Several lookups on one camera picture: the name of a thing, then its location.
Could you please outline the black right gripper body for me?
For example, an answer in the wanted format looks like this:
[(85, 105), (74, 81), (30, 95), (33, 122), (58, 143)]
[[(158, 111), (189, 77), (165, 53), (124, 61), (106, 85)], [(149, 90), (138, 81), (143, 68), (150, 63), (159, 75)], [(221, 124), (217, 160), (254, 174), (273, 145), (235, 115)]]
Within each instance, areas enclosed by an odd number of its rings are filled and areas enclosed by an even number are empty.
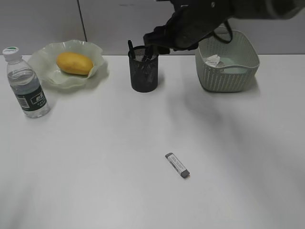
[(171, 50), (190, 50), (190, 46), (183, 48), (175, 43), (176, 29), (180, 19), (181, 12), (174, 12), (165, 25), (157, 26), (152, 32), (146, 33), (143, 36), (145, 47), (152, 47), (154, 53), (161, 55), (170, 54)]

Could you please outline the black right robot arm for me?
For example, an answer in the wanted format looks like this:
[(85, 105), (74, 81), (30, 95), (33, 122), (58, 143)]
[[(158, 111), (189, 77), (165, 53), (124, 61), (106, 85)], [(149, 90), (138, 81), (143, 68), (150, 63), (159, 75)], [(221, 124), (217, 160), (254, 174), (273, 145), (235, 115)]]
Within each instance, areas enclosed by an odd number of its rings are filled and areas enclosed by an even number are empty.
[(228, 20), (288, 20), (304, 7), (303, 0), (172, 0), (174, 13), (163, 26), (143, 37), (146, 47), (152, 46), (158, 54), (173, 51), (191, 51), (198, 48), (203, 39), (214, 37), (215, 30), (224, 24), (233, 37)]

